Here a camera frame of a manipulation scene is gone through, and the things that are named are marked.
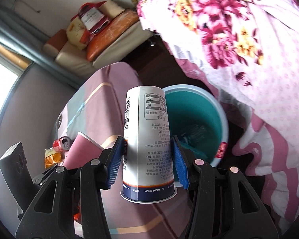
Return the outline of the white blue paper cup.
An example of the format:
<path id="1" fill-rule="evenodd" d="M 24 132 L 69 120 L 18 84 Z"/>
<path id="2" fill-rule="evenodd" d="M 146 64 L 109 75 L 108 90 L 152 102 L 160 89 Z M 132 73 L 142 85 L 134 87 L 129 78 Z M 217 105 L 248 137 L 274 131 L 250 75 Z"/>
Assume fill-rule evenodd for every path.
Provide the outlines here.
<path id="1" fill-rule="evenodd" d="M 128 90 L 124 122 L 121 195 L 139 204 L 161 203 L 177 194 L 165 92 L 156 86 Z"/>

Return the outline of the striped pink grey bedsheet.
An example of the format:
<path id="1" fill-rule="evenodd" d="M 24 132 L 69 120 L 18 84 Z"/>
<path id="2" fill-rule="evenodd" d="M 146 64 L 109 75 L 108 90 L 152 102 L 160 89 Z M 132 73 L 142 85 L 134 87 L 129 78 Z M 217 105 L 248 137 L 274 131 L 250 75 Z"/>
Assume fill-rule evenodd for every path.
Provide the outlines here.
<path id="1" fill-rule="evenodd" d="M 126 63 L 94 73 L 68 102 L 58 120 L 58 136 L 74 143 L 64 167 L 78 176 L 79 238 L 199 238 L 195 209 L 185 194 L 170 201 L 139 205 L 120 196 L 126 92 L 139 85 Z"/>

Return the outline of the red Hennessy bag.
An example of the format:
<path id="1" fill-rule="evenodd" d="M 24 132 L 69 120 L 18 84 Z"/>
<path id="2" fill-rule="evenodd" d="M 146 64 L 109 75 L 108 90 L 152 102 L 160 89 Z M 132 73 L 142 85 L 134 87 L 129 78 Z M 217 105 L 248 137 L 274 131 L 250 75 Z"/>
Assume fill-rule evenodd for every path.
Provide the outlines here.
<path id="1" fill-rule="evenodd" d="M 99 10 L 103 4 L 104 2 L 85 3 L 80 7 L 78 14 L 72 17 L 71 20 L 78 18 L 89 34 L 95 36 L 110 22 L 109 17 Z"/>

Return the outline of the orange yellow snack bag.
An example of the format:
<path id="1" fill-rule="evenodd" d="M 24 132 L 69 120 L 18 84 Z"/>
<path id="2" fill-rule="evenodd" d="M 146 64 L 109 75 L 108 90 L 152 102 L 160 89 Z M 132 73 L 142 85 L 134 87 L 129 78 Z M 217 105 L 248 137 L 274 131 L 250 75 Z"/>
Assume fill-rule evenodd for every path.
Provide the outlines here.
<path id="1" fill-rule="evenodd" d="M 55 151 L 53 148 L 45 149 L 45 169 L 49 169 L 55 164 L 62 162 L 62 154 Z"/>

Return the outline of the cream printed pillow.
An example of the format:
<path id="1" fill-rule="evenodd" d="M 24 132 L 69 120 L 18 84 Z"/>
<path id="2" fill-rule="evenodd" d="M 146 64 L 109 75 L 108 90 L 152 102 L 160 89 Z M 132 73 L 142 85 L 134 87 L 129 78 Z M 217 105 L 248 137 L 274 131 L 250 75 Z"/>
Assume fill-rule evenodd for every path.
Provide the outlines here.
<path id="1" fill-rule="evenodd" d="M 66 35 L 68 41 L 79 50 L 84 50 L 90 42 L 90 33 L 78 16 L 71 20 Z"/>

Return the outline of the grey padded headboard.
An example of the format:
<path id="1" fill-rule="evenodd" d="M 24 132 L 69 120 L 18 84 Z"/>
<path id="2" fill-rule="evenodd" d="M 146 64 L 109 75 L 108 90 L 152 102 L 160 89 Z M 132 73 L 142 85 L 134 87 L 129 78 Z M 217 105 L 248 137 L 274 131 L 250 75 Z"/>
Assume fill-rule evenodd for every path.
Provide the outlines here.
<path id="1" fill-rule="evenodd" d="M 21 142 L 32 177 L 42 173 L 45 149 L 52 144 L 52 129 L 59 113 L 75 94 L 36 64 L 31 65 L 11 89 L 0 113 L 0 158 Z M 11 234 L 18 225 L 17 204 L 0 171 L 0 221 Z"/>

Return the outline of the floral pink quilt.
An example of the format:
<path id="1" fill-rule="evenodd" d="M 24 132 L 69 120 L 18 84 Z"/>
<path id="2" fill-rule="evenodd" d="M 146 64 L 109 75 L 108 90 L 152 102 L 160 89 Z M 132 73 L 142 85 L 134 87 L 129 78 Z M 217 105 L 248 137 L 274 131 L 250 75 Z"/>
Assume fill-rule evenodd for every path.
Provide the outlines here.
<path id="1" fill-rule="evenodd" d="M 262 200 L 287 230 L 299 216 L 297 0 L 140 0 L 137 13 L 244 130 L 233 154 L 253 155 L 246 174 L 265 177 Z"/>

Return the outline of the red orange foil wrapper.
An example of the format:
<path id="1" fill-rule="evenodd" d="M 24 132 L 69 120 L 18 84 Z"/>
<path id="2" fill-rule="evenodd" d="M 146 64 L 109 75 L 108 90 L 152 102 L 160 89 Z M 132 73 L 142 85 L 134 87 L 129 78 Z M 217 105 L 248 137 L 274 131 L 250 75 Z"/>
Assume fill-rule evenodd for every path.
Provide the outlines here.
<path id="1" fill-rule="evenodd" d="M 74 207 L 73 219 L 76 222 L 81 223 L 80 202 L 78 202 L 78 204 Z"/>

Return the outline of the pink paper cup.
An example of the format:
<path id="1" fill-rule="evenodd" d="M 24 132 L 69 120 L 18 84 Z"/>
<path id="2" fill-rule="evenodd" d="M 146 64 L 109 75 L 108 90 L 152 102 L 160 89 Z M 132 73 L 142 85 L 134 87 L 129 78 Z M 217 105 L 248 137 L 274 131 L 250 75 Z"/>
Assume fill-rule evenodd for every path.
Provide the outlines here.
<path id="1" fill-rule="evenodd" d="M 98 159 L 104 149 L 87 135 L 78 132 L 68 151 L 63 166 L 67 169 L 76 169 L 87 162 Z"/>

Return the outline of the orange seat cushion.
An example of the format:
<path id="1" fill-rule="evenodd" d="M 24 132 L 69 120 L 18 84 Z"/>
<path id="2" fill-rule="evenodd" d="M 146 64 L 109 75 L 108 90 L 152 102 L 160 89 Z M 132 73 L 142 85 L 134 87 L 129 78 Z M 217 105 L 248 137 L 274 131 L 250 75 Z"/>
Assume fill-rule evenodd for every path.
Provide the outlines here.
<path id="1" fill-rule="evenodd" d="M 93 36 L 86 48 L 86 59 L 89 62 L 95 61 L 105 49 L 137 22 L 139 17 L 135 11 L 125 10 L 119 14 L 102 31 Z"/>

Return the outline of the teal trash bin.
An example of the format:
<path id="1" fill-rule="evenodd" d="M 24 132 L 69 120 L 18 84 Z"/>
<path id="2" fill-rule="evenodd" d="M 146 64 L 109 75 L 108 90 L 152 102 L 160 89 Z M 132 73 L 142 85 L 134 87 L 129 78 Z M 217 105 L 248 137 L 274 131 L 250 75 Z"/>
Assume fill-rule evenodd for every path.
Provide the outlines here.
<path id="1" fill-rule="evenodd" d="M 218 166 L 228 146 L 229 128 L 220 103 L 193 85 L 172 85 L 165 92 L 171 136 L 198 159 Z"/>

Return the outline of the grey blue curtain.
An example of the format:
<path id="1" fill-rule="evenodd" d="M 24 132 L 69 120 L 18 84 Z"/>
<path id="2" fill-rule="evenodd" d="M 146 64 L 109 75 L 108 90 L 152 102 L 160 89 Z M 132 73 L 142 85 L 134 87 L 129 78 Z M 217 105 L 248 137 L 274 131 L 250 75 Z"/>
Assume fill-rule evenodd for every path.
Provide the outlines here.
<path id="1" fill-rule="evenodd" d="M 21 18 L 14 11 L 0 5 L 0 44 L 16 52 L 53 75 L 57 80 L 79 89 L 84 80 L 59 66 L 42 47 L 49 36 Z"/>

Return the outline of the red soda can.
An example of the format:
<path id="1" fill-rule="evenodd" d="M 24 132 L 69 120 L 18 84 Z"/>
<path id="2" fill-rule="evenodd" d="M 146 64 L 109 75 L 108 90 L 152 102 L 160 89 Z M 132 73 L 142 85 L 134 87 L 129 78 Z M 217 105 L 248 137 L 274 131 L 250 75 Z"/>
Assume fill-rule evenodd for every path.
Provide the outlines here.
<path id="1" fill-rule="evenodd" d="M 52 148 L 59 153 L 67 152 L 70 150 L 72 140 L 68 136 L 62 136 L 55 140 L 52 144 Z"/>

